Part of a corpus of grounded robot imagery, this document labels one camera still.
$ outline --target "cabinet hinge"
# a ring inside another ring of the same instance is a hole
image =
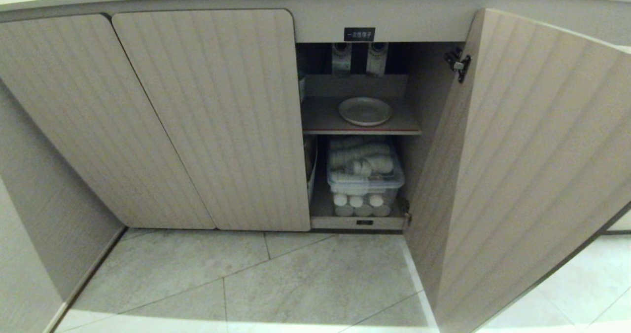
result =
[[[467,54],[466,57],[462,58],[462,49],[456,48],[451,52],[445,53],[445,61],[447,61],[449,68],[451,68],[453,72],[458,73],[458,81],[462,83],[464,77],[467,75],[467,70],[469,70],[471,56]]]
[[[410,225],[410,223],[412,223],[412,214],[410,214],[410,201],[403,196],[399,196],[397,200],[399,202],[399,208],[401,209],[401,212],[403,212],[403,217],[407,220],[407,225]]]

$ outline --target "plate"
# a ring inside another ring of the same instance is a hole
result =
[[[357,126],[377,126],[392,117],[392,108],[385,102],[372,97],[353,97],[338,106],[340,116]]]

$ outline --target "gray tile floor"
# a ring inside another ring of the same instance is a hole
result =
[[[631,236],[602,237],[482,328],[631,332]],[[402,236],[128,230],[57,332],[437,332]]]

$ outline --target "clear plastic box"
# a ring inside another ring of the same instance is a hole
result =
[[[332,137],[327,180],[334,213],[358,217],[389,216],[405,183],[394,145],[383,136]]]

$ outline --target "wood grain cabinet door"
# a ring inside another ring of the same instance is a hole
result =
[[[113,25],[217,227],[309,230],[289,12],[133,12]]]
[[[588,241],[631,193],[631,55],[480,11],[406,238],[443,333],[478,328]]]
[[[106,17],[0,24],[0,77],[124,224],[214,228]]]

